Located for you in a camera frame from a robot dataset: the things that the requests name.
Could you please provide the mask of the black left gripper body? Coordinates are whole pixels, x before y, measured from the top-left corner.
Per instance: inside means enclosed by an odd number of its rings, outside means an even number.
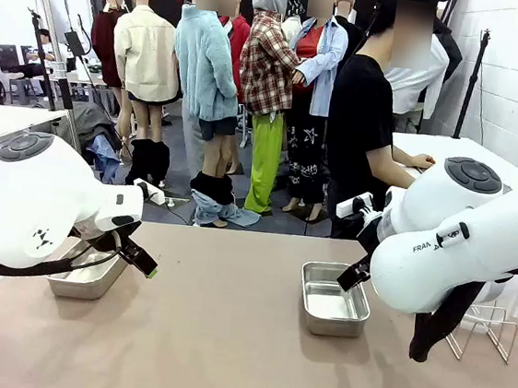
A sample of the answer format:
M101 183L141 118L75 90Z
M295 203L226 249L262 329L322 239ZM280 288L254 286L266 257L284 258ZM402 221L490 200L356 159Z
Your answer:
M132 222L128 225L123 225L117 229L121 241L121 252L123 255L137 256L140 254L141 248L131 239L133 233L141 226L140 222Z

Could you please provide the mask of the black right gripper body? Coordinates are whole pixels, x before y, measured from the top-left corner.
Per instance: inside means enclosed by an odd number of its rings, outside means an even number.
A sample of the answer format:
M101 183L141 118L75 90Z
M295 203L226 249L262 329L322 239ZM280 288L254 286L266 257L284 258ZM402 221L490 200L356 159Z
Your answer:
M382 213L370 208L360 210L363 216L363 227L359 231L357 241L361 244L366 255L358 261L358 265L367 265L371 261L372 254L377 249L380 240L377 234L378 225L382 222Z

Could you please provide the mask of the person's left hand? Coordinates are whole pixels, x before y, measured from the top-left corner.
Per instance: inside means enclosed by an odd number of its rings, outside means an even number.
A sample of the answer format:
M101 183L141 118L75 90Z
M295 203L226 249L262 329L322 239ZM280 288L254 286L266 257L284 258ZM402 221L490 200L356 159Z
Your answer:
M411 158L411 167L425 170L436 164L436 160L427 154L418 154Z

